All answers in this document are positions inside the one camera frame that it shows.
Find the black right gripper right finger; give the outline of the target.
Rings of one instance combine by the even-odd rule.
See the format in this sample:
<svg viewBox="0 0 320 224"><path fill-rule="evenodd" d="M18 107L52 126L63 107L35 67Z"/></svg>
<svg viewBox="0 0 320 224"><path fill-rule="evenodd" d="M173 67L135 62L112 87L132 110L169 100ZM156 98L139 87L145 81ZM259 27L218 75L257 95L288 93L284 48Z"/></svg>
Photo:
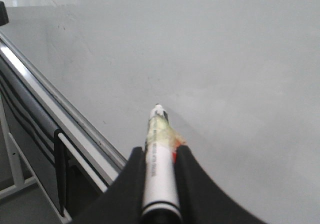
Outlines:
<svg viewBox="0 0 320 224"><path fill-rule="evenodd" d="M181 145L174 164L184 224L263 224L230 198L203 170L191 149Z"/></svg>

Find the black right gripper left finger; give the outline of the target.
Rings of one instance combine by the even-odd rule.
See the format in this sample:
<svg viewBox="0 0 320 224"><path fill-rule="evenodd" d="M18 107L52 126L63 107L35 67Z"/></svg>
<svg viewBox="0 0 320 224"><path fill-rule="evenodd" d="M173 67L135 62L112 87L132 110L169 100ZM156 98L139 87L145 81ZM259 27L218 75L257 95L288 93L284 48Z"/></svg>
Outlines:
<svg viewBox="0 0 320 224"><path fill-rule="evenodd" d="M139 224L145 183L145 153L132 149L116 180L73 224Z"/></svg>

